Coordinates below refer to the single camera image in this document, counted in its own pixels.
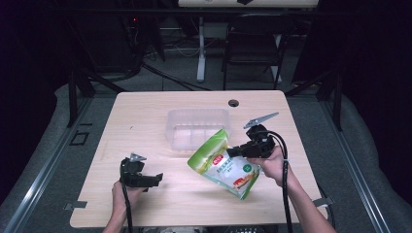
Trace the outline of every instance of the round hole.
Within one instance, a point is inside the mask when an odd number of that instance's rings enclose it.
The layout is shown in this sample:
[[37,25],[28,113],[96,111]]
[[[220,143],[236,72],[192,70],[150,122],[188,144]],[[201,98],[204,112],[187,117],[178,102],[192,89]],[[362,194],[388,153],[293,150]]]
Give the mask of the round hole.
[[229,104],[230,107],[235,108],[235,107],[239,106],[239,101],[237,101],[237,100],[229,100],[228,104]]

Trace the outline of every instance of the human arm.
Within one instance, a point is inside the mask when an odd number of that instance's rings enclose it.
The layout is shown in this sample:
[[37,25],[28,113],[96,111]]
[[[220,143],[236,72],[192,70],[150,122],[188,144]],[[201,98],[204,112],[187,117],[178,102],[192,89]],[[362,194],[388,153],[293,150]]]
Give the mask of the human arm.
[[[136,207],[136,202],[139,195],[145,190],[144,187],[126,187],[127,196],[130,201],[130,209],[133,210]],[[112,215],[107,223],[104,233],[119,233],[126,220],[126,205],[124,200],[123,191],[120,182],[115,182],[112,188],[113,195],[113,208]]]
[[[248,158],[248,161],[261,166],[266,177],[273,178],[277,185],[282,186],[284,158],[281,148],[275,147],[268,158]],[[287,182],[288,195],[303,231],[305,233],[336,232],[313,204],[293,173],[291,166],[288,168]]]

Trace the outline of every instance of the red logo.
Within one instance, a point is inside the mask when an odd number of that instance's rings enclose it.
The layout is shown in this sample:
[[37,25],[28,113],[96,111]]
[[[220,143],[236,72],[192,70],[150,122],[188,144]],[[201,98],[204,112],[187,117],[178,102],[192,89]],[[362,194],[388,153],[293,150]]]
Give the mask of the red logo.
[[240,183],[243,183],[244,181],[245,181],[245,179],[239,178],[233,183],[233,185],[238,186]]
[[218,165],[223,159],[223,155],[219,154],[213,159],[213,165]]

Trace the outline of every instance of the metal bracket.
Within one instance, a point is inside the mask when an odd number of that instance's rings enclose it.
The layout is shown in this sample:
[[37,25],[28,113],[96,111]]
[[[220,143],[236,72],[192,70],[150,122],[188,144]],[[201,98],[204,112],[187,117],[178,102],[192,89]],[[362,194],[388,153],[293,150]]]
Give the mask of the metal bracket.
[[316,207],[327,207],[334,203],[334,200],[331,197],[327,198],[320,198],[318,200],[313,201]]
[[147,159],[146,157],[141,156],[141,155],[139,155],[139,154],[137,154],[137,153],[135,153],[135,152],[132,152],[132,153],[130,154],[130,162],[143,161],[143,160],[146,160],[146,159]]
[[249,120],[249,122],[245,126],[243,126],[243,128],[246,129],[246,128],[253,127],[253,126],[258,125],[258,124],[260,124],[260,123],[262,123],[262,122],[264,122],[264,121],[266,121],[266,120],[268,120],[272,117],[275,117],[278,114],[279,114],[279,112],[276,112],[276,113],[273,113],[273,114],[270,114],[270,115],[261,116],[261,117],[258,117],[258,118],[251,119],[251,120]]
[[87,202],[82,202],[82,201],[75,201],[73,203],[66,203],[66,205],[64,205],[63,210],[65,211],[74,211],[75,208],[82,208],[84,209],[87,205]]

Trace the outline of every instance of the black cable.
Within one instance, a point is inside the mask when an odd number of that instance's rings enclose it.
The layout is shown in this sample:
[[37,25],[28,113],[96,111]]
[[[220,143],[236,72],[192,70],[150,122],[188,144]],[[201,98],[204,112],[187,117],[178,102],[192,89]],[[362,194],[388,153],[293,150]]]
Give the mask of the black cable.
[[130,201],[129,201],[128,195],[127,195],[126,184],[124,184],[124,182],[123,182],[123,172],[121,171],[121,166],[120,166],[120,181],[121,181],[121,190],[123,191],[123,195],[124,195],[124,203],[126,205],[126,216],[127,216],[128,232],[133,233],[133,221],[132,221],[132,217],[131,217]]
[[139,72],[140,72],[140,68],[135,68],[135,69],[130,70],[129,72],[127,72],[127,74],[125,74],[124,76],[113,77],[113,78],[105,78],[105,80],[110,81],[112,83],[125,81],[125,80],[133,78],[134,76],[139,74]]
[[195,87],[195,88],[199,88],[199,89],[203,89],[203,90],[210,90],[209,88],[205,88],[205,87],[203,87],[203,86],[199,86],[199,85],[195,85],[195,84],[192,84],[192,83],[188,83],[188,82],[186,82],[186,81],[184,81],[184,80],[181,80],[181,79],[179,79],[179,78],[172,77],[172,76],[170,76],[170,75],[168,75],[168,74],[165,74],[165,73],[157,70],[156,68],[154,68],[154,67],[146,64],[145,62],[142,62],[142,67],[145,68],[145,69],[147,69],[148,71],[154,73],[154,74],[157,74],[157,75],[165,78],[166,80],[170,80],[170,81],[172,81],[172,82],[174,82],[174,83],[177,83],[177,84],[179,84],[179,85],[187,88],[188,90],[193,90],[192,88],[190,88],[190,86]]
[[186,36],[186,37],[175,37],[177,38],[175,41],[169,41],[166,43],[163,43],[164,46],[178,46],[184,42],[191,42],[193,41],[193,43],[198,43],[197,41],[194,41],[192,38]]
[[289,198],[288,198],[288,168],[289,168],[289,161],[288,161],[288,149],[286,147],[286,143],[284,139],[277,133],[273,131],[267,131],[268,135],[274,138],[281,150],[282,155],[284,157],[284,164],[283,164],[283,177],[282,177],[282,194],[283,194],[283,201],[285,207],[285,215],[286,215],[286,222],[288,226],[288,232],[292,233],[292,219],[291,219],[291,208],[289,206]]

